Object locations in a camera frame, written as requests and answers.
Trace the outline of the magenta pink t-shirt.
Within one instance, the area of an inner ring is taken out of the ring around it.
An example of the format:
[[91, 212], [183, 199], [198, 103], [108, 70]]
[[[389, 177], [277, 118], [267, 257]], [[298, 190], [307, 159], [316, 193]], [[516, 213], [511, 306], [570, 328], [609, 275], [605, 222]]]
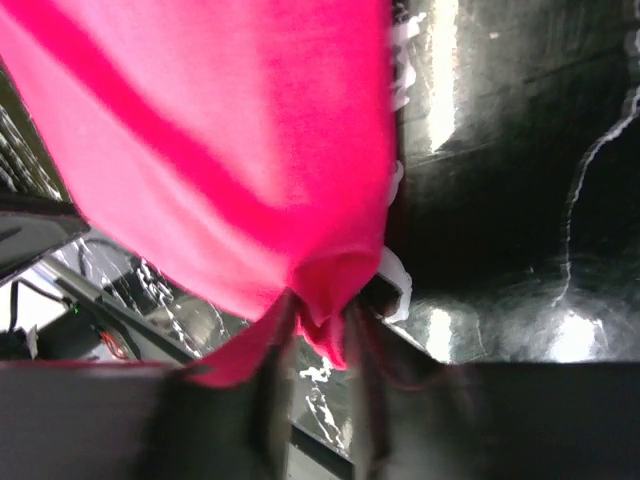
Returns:
[[346, 365], [396, 164], [387, 1], [5, 1], [1, 57], [87, 220], [252, 321], [202, 382], [255, 370], [286, 290]]

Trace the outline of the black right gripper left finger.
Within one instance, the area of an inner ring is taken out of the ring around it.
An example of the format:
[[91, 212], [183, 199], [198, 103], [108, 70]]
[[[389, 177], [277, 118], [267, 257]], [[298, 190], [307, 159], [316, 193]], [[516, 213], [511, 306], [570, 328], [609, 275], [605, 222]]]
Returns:
[[184, 367], [1, 355], [5, 479], [283, 479], [298, 297]]

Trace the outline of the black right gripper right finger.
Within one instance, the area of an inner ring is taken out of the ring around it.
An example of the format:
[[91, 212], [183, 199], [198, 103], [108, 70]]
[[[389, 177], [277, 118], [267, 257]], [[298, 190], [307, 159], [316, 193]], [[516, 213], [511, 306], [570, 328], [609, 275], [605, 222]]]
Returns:
[[635, 363], [447, 365], [345, 318], [358, 479], [635, 479]]

